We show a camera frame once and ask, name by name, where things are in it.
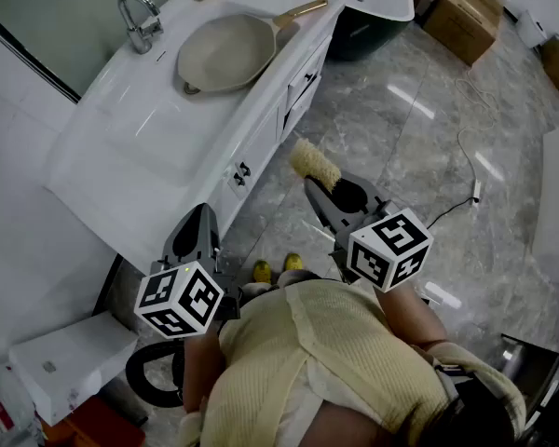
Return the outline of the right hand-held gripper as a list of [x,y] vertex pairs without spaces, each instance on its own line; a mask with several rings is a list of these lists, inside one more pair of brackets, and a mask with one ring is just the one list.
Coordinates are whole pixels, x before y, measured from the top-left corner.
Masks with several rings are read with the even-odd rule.
[[342,171],[329,191],[306,177],[305,194],[321,225],[334,235],[331,256],[347,284],[363,278],[388,292],[422,269],[432,234],[410,209],[383,200],[366,179]]

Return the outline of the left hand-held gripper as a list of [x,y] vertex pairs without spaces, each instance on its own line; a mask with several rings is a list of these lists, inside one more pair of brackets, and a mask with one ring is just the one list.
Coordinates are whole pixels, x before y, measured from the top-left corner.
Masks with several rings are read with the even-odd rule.
[[198,204],[174,227],[141,280],[134,314],[166,339],[201,335],[213,322],[240,318],[240,292],[218,270],[219,249],[215,212]]

